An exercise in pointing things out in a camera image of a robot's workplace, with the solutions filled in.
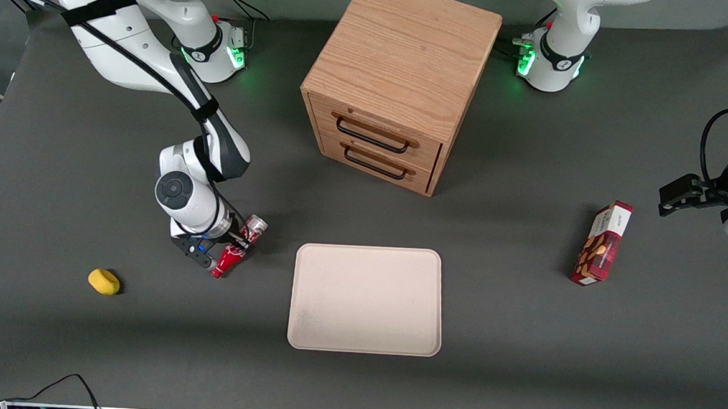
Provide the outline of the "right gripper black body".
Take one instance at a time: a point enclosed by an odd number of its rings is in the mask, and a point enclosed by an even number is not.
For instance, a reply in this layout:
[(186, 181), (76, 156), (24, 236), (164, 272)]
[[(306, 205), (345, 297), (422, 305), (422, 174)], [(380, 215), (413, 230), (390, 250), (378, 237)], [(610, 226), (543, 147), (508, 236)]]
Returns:
[(240, 232), (241, 225), (233, 221), (220, 221), (203, 234), (191, 232), (186, 227), (172, 221), (171, 242), (184, 255), (208, 271), (221, 268), (231, 254), (231, 243), (226, 242), (226, 232)]

